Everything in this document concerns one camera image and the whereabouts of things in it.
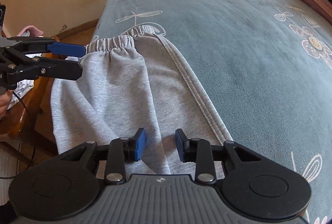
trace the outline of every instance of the yellow flower center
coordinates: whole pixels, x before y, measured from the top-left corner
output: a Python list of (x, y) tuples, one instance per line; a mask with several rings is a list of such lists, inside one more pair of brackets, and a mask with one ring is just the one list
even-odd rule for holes
[(309, 37), (309, 42), (311, 43), (312, 46), (314, 46), (317, 50), (322, 50), (323, 47), (322, 45), (319, 43), (319, 41), (317, 39), (315, 39), (314, 37)]

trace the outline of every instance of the blue bedsheet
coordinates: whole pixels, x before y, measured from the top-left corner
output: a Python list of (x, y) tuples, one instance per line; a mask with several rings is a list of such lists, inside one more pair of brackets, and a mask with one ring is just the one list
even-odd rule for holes
[(107, 0), (94, 39), (148, 24), (199, 78), (233, 139), (303, 175), (332, 215), (332, 26), (301, 0)]

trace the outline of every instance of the tiled floor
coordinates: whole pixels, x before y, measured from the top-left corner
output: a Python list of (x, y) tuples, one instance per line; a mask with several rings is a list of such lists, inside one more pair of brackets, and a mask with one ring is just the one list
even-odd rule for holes
[[(62, 39), (61, 42), (87, 45), (90, 43), (90, 40), (92, 39), (94, 30), (95, 30), (95, 28), (87, 29), (80, 33), (71, 35), (65, 39)], [(41, 102), (41, 108), (43, 110), (43, 113), (38, 115), (35, 129), (40, 134), (45, 136), (46, 138), (48, 138), (52, 141), (55, 141), (54, 136), (53, 136), (51, 108), (49, 105), (52, 84), (53, 84), (53, 80), (49, 81), (49, 84), (48, 84), (47, 89), (44, 94), (44, 98)], [(22, 144), (21, 152), (30, 158), (32, 155), (32, 152), (33, 152), (33, 147), (29, 146), (28, 144)], [(41, 162), (45, 161), (46, 159), (49, 159), (49, 156), (47, 156), (46, 154), (42, 153), (39, 150), (36, 150), (36, 153), (34, 156), (35, 163), (41, 163)], [(24, 169), (26, 169), (26, 165), (23, 163), (20, 163), (19, 170), (23, 171)]]

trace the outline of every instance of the wooden baseboard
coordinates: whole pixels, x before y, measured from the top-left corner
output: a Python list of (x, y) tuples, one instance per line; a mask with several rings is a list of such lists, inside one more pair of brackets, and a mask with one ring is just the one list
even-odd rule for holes
[(87, 30), (89, 28), (96, 27), (97, 24), (98, 24), (98, 20), (99, 19), (95, 19), (95, 20), (89, 21), (87, 23), (75, 26), (75, 27), (73, 27), (71, 29), (68, 29), (68, 30), (66, 30), (64, 32), (61, 32), (61, 33), (57, 34), (56, 37), (58, 37), (59, 40), (62, 40), (62, 39), (66, 38), (66, 37), (69, 37), (69, 36), (71, 36), (73, 34), (77, 34), (79, 32)]

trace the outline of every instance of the human hand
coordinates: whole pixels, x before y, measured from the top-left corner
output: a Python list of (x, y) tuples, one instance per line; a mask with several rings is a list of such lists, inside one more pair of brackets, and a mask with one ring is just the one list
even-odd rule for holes
[(7, 90), (3, 95), (0, 95), (0, 119), (5, 116), (9, 103), (12, 100), (12, 95), (12, 90)]

